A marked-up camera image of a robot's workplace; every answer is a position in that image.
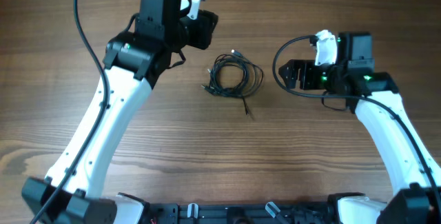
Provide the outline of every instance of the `wood grain surface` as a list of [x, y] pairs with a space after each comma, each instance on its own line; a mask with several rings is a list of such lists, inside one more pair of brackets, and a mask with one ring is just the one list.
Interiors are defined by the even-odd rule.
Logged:
[[[364, 192], [387, 201], [389, 177], [357, 118], [289, 95], [271, 76], [284, 42], [325, 28], [372, 33], [376, 70], [395, 79], [409, 117], [440, 161], [440, 0], [208, 0], [202, 8], [220, 17], [211, 47], [185, 48], [187, 63], [160, 77], [116, 150], [106, 195], [265, 203]], [[79, 0], [83, 28], [100, 58], [138, 9], [139, 0]], [[247, 100], [254, 120], [242, 101], [200, 87], [216, 56], [231, 49], [266, 74], [261, 91]], [[279, 65], [313, 57], [308, 43], [299, 43]], [[239, 80], [235, 72], [226, 75], [225, 83]], [[98, 80], [75, 28], [72, 0], [0, 0], [0, 223], [31, 219], [23, 182], [44, 176], [62, 153]]]

